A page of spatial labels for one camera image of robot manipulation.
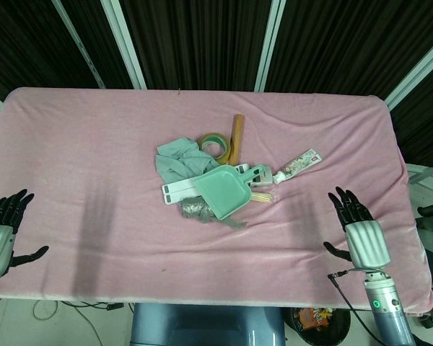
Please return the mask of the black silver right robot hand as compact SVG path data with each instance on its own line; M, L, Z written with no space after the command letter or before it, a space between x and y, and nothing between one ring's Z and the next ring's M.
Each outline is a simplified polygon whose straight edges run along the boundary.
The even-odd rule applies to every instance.
M352 262L355 268L382 269L390 263L383 230L369 209L350 190L336 188L328 194L346 236L347 250L325 241L323 246L333 256Z

